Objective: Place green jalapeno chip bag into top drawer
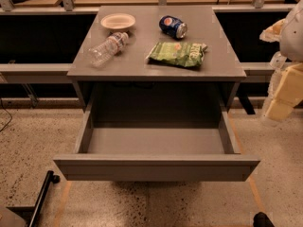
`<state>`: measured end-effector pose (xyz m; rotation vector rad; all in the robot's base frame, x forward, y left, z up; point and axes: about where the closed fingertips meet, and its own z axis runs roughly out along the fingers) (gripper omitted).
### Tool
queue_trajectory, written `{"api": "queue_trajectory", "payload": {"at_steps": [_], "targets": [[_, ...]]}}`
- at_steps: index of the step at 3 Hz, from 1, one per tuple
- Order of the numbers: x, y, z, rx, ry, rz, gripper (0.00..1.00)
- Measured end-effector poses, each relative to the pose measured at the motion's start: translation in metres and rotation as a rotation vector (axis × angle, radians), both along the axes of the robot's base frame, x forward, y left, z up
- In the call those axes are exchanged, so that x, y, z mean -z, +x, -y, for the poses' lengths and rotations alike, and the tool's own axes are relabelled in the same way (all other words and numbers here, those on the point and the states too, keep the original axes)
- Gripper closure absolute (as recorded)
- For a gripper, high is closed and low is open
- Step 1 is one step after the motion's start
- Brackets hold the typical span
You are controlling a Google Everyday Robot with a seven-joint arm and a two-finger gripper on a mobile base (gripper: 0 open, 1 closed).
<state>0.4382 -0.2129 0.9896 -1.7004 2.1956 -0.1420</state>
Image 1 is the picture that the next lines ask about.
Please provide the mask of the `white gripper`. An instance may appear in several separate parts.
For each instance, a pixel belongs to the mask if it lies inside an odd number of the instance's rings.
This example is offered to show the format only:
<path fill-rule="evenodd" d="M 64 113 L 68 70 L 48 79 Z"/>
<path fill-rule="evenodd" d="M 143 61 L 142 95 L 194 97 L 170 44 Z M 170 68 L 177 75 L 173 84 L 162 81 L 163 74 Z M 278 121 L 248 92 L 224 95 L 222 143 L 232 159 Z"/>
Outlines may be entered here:
<path fill-rule="evenodd" d="M 286 119 L 294 107 L 303 101 L 303 63 L 285 64 L 286 57 L 276 52 L 270 61 L 275 69 L 268 89 L 269 107 L 265 116 L 271 120 Z"/>

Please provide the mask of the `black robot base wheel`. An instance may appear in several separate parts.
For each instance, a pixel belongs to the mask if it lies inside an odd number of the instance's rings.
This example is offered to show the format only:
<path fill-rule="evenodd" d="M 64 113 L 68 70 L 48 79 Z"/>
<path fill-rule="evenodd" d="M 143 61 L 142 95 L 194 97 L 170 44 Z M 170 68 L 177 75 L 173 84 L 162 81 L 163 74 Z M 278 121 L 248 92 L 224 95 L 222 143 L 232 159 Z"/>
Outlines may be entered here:
<path fill-rule="evenodd" d="M 275 227 L 275 225 L 266 214 L 259 212 L 253 218 L 253 227 Z"/>

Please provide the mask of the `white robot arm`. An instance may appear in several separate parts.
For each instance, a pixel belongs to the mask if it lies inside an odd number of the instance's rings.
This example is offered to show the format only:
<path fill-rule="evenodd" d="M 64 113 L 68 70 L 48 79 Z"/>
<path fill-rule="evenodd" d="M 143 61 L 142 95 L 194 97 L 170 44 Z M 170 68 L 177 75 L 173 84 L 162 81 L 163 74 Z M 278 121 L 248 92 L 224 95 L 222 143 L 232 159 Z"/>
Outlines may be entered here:
<path fill-rule="evenodd" d="M 279 42 L 279 50 L 270 61 L 275 72 L 262 107 L 262 120 L 274 125 L 303 101 L 303 0 L 284 19 L 263 30 L 259 38 Z"/>

